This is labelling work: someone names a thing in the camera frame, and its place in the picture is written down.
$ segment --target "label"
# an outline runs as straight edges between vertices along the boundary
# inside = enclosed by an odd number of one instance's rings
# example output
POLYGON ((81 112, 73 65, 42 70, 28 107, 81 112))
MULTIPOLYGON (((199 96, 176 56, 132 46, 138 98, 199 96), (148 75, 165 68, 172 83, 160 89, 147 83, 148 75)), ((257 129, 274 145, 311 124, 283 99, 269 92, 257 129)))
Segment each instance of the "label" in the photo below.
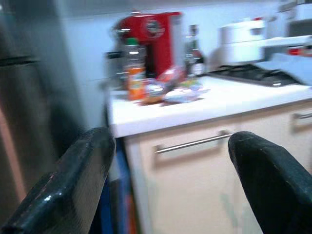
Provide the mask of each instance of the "label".
POLYGON ((203 63, 195 63, 191 68, 192 74, 200 76, 205 71, 205 65, 203 63))
POLYGON ((143 99, 145 96, 145 88, 143 79, 145 78, 144 68, 128 69, 128 97, 129 100, 143 99))

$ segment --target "gas stove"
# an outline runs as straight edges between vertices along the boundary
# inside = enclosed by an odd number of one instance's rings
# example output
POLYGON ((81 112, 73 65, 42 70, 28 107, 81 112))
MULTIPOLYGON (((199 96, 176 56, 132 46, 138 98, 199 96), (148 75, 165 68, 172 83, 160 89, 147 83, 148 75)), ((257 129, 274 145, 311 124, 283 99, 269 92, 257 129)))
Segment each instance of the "gas stove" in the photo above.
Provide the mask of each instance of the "gas stove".
POLYGON ((271 87, 299 84, 299 82, 292 78, 292 76, 282 72, 281 70, 269 71, 252 64, 240 66, 221 66, 217 71, 209 72, 207 75, 271 87))

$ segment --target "cabinet door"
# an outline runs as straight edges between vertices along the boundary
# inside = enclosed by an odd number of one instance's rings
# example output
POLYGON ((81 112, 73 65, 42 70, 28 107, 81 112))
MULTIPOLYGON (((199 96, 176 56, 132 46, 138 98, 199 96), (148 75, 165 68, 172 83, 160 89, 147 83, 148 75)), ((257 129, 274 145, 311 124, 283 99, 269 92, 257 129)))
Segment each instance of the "cabinet door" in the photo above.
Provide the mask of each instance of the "cabinet door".
POLYGON ((283 146, 312 173, 311 101, 246 114, 241 119, 241 130, 283 146))
POLYGON ((237 131, 237 119, 218 120, 139 136, 148 191, 152 234, 235 234, 239 178, 228 139, 174 150, 155 151, 237 131))

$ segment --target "kitchen counter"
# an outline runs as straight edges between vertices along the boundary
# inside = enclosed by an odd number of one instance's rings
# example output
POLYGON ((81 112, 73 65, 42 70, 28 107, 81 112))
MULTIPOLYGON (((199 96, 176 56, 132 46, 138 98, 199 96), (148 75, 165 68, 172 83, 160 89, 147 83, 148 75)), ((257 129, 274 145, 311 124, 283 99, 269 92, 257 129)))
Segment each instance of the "kitchen counter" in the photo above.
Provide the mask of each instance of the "kitchen counter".
POLYGON ((126 91, 111 91, 110 124, 115 137, 194 123, 312 98, 312 87, 259 85, 203 77, 210 91, 190 103, 158 103, 141 106, 126 100, 126 91))

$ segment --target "gray cloth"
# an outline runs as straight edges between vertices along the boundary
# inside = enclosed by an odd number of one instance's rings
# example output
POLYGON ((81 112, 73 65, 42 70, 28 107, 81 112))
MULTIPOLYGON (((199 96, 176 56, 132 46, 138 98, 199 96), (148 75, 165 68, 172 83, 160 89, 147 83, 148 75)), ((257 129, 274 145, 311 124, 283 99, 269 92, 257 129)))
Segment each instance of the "gray cloth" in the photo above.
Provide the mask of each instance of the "gray cloth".
POLYGON ((281 70, 298 82, 312 86, 312 58, 286 54, 274 54, 270 61, 255 63, 265 70, 281 70))

